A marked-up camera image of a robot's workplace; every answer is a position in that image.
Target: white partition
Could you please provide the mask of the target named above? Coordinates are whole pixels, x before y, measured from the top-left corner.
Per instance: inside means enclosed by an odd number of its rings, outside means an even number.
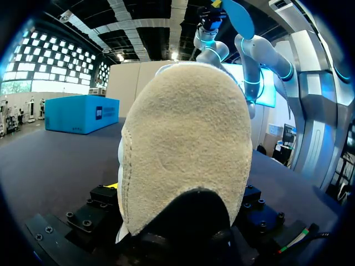
[[[126,117],[134,100],[140,63],[112,65],[106,97],[120,100],[119,117]]]
[[[106,97],[120,100],[119,117],[127,116],[139,93],[162,66],[174,63],[174,61],[167,60],[112,65]],[[264,141],[269,109],[271,108],[256,105],[256,115],[251,120],[253,149]]]

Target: foam pad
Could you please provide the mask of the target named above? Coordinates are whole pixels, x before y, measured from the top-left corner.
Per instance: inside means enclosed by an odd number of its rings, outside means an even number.
[[[176,64],[133,103],[119,148],[119,205],[137,235],[186,191],[216,192],[234,221],[249,176],[250,119],[244,95],[223,71]]]

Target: monitor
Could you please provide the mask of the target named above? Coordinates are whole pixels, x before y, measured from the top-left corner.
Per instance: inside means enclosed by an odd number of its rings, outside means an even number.
[[[296,131],[295,127],[285,124],[283,127],[283,136],[282,136],[283,143],[285,142],[293,143],[295,138],[295,131]]]

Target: blue box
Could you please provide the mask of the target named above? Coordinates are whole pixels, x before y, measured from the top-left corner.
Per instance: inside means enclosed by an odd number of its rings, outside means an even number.
[[[45,129],[88,134],[118,122],[119,100],[92,95],[45,101]]]

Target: gray floor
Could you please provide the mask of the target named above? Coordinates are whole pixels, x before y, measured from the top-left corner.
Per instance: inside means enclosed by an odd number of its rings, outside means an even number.
[[[85,203],[91,189],[117,182],[122,125],[85,136],[39,129],[0,147],[1,185],[17,222],[23,225],[36,213],[64,219],[66,212]],[[300,219],[308,226],[316,223],[321,232],[330,231],[341,210],[306,178],[256,151],[248,183],[262,191],[270,207],[285,212],[288,226]],[[308,246],[300,265],[321,243]],[[253,254],[249,249],[243,253],[246,258]]]
[[[85,136],[42,127],[15,141],[9,137],[0,147],[0,180],[18,223],[36,213],[64,218],[86,201],[91,189],[117,182],[122,125]]]
[[[27,134],[36,132],[37,130],[44,129],[44,120],[36,120],[33,123],[24,124],[21,126],[21,130],[7,134],[0,139],[0,148],[8,145],[12,141],[18,140],[19,138],[26,136]]]

